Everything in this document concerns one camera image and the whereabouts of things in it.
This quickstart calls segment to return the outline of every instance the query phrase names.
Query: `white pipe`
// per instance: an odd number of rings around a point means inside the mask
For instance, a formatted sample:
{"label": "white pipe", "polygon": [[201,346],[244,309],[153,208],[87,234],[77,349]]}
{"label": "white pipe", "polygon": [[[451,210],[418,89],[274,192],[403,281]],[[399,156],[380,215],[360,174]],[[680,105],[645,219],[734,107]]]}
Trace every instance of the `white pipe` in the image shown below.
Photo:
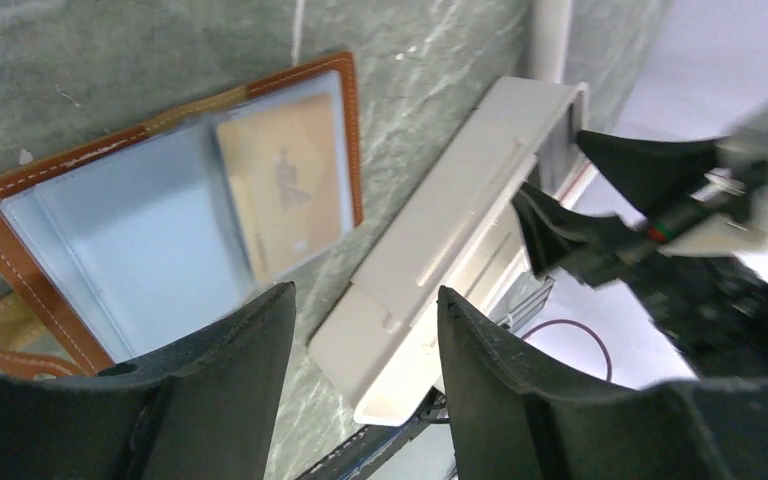
{"label": "white pipe", "polygon": [[523,76],[563,83],[567,62],[573,0],[534,0]]}

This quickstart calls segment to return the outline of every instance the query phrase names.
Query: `white plastic bracket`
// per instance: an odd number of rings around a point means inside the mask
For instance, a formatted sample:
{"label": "white plastic bracket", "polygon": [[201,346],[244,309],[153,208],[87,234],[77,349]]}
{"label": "white plastic bracket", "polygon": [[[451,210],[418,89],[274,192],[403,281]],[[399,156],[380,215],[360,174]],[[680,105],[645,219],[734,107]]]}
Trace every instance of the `white plastic bracket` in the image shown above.
{"label": "white plastic bracket", "polygon": [[[435,382],[437,290],[488,313],[528,270],[510,199],[558,129],[585,127],[586,89],[499,79],[458,132],[310,343],[310,354],[362,424],[401,425]],[[595,170],[577,161],[557,197],[568,207]]]}

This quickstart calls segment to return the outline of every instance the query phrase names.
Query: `red wire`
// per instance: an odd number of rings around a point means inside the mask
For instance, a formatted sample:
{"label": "red wire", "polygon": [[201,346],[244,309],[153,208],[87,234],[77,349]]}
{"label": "red wire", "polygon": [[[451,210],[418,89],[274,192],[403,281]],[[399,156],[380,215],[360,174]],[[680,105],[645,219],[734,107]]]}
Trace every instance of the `red wire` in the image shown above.
{"label": "red wire", "polygon": [[607,367],[607,370],[608,370],[608,373],[605,375],[605,381],[606,382],[611,381],[611,379],[614,376],[614,365],[613,365],[613,362],[611,362],[611,354],[608,352],[608,347],[605,346],[605,342],[603,342],[602,339],[599,338],[599,335],[597,335],[596,332],[593,331],[593,329],[591,329],[590,327],[588,327],[587,325],[581,322],[576,322],[575,320],[566,320],[566,319],[549,320],[548,322],[541,323],[540,325],[537,325],[531,330],[525,332],[525,334],[522,336],[522,339],[528,340],[528,337],[534,335],[535,333],[539,332],[540,330],[543,330],[546,327],[551,327],[552,325],[570,325],[572,327],[577,327],[581,330],[584,330],[591,337],[593,337],[593,340],[596,340],[596,343],[599,344],[599,348],[602,350],[602,355],[605,356],[605,366]]}

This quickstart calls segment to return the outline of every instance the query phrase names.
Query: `gray marble wall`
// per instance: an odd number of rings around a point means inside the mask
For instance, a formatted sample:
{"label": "gray marble wall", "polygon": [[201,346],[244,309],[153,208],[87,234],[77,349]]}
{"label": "gray marble wall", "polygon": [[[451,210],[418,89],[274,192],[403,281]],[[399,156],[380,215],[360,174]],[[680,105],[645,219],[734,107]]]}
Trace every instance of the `gray marble wall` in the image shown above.
{"label": "gray marble wall", "polygon": [[[592,84],[594,127],[616,118],[666,3],[576,2],[567,82]],[[42,158],[325,50],[355,52],[366,222],[294,278],[300,314],[267,473],[292,478],[357,428],[305,344],[483,92],[512,71],[528,6],[0,0],[0,172],[23,150]]]}

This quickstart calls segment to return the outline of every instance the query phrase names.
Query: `beige card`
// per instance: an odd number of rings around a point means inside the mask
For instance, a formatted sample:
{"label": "beige card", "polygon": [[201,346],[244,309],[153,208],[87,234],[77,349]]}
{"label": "beige card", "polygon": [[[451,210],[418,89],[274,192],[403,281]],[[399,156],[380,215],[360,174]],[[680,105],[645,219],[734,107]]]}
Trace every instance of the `beige card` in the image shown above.
{"label": "beige card", "polygon": [[221,123],[217,137],[255,279],[266,284],[343,232],[331,95]]}

